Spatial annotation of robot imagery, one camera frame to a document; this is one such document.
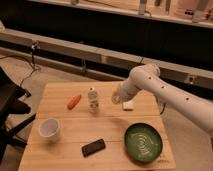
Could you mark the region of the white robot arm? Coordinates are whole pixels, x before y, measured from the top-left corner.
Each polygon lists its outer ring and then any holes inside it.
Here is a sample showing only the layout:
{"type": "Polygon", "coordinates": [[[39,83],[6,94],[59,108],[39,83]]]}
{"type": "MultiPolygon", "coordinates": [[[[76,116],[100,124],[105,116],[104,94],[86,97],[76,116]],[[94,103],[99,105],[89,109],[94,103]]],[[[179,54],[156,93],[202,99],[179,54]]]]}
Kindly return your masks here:
{"type": "Polygon", "coordinates": [[[128,78],[118,84],[112,95],[112,102],[127,102],[141,90],[149,91],[213,137],[213,103],[172,86],[159,76],[160,69],[156,64],[134,67],[128,78]]]}

